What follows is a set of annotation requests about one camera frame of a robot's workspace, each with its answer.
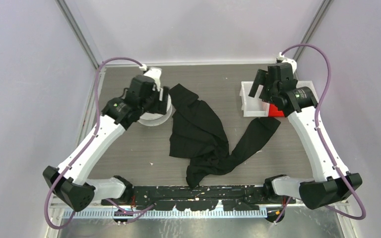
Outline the white perforated cable spool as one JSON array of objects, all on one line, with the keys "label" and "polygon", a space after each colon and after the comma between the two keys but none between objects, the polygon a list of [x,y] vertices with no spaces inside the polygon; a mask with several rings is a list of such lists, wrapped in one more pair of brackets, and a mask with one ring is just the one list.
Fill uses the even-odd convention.
[{"label": "white perforated cable spool", "polygon": [[165,115],[162,114],[143,114],[138,122],[144,126],[159,126],[167,121],[167,119],[171,116],[173,111],[171,96],[168,95],[168,103],[167,103],[167,112]]}]

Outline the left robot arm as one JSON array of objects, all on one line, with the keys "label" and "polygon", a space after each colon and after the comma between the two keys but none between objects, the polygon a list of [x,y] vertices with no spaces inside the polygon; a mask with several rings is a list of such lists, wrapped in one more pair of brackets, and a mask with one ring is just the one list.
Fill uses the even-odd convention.
[{"label": "left robot arm", "polygon": [[43,171],[46,183],[54,195],[75,212],[91,202],[114,199],[127,205],[132,199],[132,185],[121,176],[109,179],[89,179],[89,174],[111,144],[145,113],[165,115],[168,87],[162,87],[161,70],[152,68],[135,76],[124,97],[107,102],[90,132],[74,152],[56,168]]}]

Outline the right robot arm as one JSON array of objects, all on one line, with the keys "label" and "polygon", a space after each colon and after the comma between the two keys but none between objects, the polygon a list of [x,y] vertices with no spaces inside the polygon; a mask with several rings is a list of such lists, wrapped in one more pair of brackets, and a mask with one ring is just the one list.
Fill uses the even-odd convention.
[{"label": "right robot arm", "polygon": [[318,102],[314,91],[294,78],[292,64],[270,64],[258,69],[249,96],[259,98],[282,111],[299,136],[312,168],[312,179],[279,175],[267,178],[264,199],[277,203],[283,196],[301,200],[309,209],[317,209],[347,199],[363,180],[352,173],[339,157],[316,115]]}]

